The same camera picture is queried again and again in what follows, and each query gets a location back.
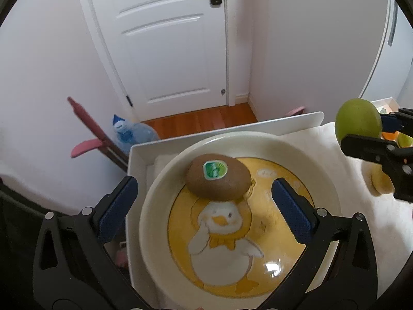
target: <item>green fruit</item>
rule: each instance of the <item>green fruit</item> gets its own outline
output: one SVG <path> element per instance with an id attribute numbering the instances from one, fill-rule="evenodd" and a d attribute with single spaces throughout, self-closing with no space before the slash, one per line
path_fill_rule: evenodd
<path id="1" fill-rule="evenodd" d="M 347 134 L 380 137 L 382 120 L 376 107 L 364 99 L 350 99 L 337 112 L 335 133 L 338 143 Z"/>
<path id="2" fill-rule="evenodd" d="M 413 137 L 410 137 L 409 135 L 403 133 L 399 133 L 399 136 L 397 137 L 397 144 L 400 148 L 410 147 L 413 144 Z"/>

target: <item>door hinge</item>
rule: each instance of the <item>door hinge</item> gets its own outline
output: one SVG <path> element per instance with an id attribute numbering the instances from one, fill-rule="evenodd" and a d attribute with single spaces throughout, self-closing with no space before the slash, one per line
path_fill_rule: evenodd
<path id="1" fill-rule="evenodd" d="M 129 98 L 129 96 L 128 96 L 128 95 L 126 96 L 126 100 L 127 100 L 127 101 L 128 101 L 128 103 L 130 104 L 130 106 L 131 106 L 131 107 L 133 107 L 133 104 L 132 104 L 131 98 Z"/>

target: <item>white cloth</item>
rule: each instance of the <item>white cloth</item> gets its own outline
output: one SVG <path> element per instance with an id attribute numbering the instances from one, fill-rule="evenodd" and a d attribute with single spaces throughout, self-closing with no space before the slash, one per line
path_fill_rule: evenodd
<path id="1" fill-rule="evenodd" d="M 334 123 L 283 135 L 316 160 L 333 181 L 343 216 L 366 216 L 377 260 L 378 295 L 393 282 L 413 250 L 413 205 L 392 194 L 380 196 L 371 184 L 370 163 L 345 156 Z"/>

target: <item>white door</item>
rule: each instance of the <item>white door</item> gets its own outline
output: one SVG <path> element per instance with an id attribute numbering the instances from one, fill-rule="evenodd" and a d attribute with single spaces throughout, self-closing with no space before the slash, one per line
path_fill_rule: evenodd
<path id="1" fill-rule="evenodd" d="M 226 105 L 224 3 L 91 3 L 112 68 L 141 121 Z"/>

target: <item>wooden floor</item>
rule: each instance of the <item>wooden floor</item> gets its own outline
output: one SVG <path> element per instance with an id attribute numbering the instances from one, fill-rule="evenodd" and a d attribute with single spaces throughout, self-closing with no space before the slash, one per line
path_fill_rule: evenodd
<path id="1" fill-rule="evenodd" d="M 195 112 L 172 115 L 170 117 L 144 121 L 153 127 L 161 139 L 207 132 L 257 122 L 247 103 L 235 106 L 207 108 Z"/>

